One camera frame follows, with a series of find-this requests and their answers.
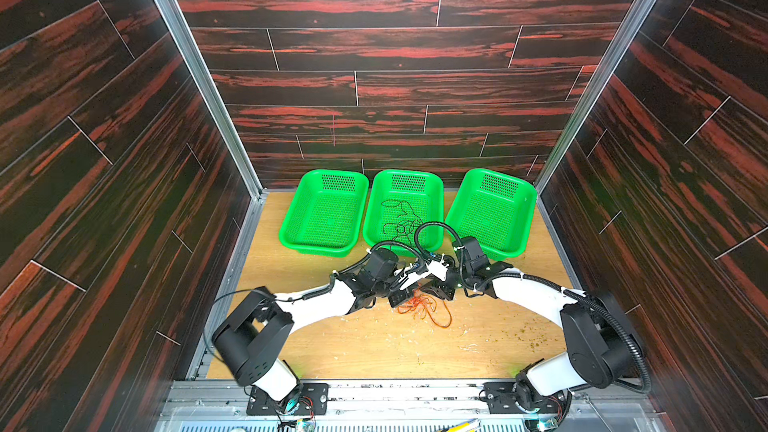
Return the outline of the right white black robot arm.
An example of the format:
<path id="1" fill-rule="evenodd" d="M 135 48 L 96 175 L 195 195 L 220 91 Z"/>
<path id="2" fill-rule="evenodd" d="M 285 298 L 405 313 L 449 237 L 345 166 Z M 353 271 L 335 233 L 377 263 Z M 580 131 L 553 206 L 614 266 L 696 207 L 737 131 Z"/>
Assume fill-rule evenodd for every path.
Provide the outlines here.
<path id="1" fill-rule="evenodd" d="M 443 265 L 421 245 L 421 233 L 431 227 L 453 236 L 455 264 Z M 561 329 L 566 351 L 533 363 L 515 376 L 512 396 L 520 410 L 537 413 L 560 399 L 560 415 L 564 416 L 569 394 L 579 388 L 615 385 L 643 395 L 651 391 L 642 340 L 612 294 L 567 288 L 507 262 L 492 263 L 476 238 L 461 238 L 443 222 L 418 226 L 413 245 L 438 285 L 451 291 L 459 288 L 468 298 L 491 297 L 517 304 Z"/>

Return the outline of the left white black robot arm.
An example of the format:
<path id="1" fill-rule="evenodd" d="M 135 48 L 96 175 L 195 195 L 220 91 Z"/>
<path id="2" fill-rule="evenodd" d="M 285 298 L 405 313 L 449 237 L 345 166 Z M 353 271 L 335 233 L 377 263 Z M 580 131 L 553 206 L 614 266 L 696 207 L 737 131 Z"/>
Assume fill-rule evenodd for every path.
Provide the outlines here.
<path id="1" fill-rule="evenodd" d="M 406 263 L 383 246 L 333 271 L 324 286 L 287 294 L 273 294 L 265 287 L 250 289 L 212 333 L 212 346 L 238 385 L 258 389 L 287 410 L 301 391 L 298 376 L 279 359 L 289 336 L 322 320 L 366 309 L 378 298 L 403 292 L 427 270 L 423 258 Z"/>

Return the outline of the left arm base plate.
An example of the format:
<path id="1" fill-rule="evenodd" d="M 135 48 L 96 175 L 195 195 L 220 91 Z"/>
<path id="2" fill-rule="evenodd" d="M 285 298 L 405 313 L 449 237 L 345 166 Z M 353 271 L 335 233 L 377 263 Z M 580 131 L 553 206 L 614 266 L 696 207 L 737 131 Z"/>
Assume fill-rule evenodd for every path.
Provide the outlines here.
<path id="1" fill-rule="evenodd" d="M 248 390 L 248 416 L 323 416 L 328 405 L 329 384 L 300 382 L 288 395 L 275 401 L 256 386 Z"/>

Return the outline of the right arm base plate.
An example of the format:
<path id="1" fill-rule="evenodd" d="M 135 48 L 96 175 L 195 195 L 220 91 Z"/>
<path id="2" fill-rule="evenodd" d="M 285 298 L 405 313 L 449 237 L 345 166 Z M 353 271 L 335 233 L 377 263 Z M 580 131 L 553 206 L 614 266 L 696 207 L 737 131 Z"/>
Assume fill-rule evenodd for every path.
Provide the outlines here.
<path id="1" fill-rule="evenodd" d="M 527 382 L 516 381 L 486 382 L 479 393 L 479 400 L 485 403 L 491 414 L 554 414 L 561 416 L 568 398 L 564 392 L 544 396 L 536 392 Z"/>

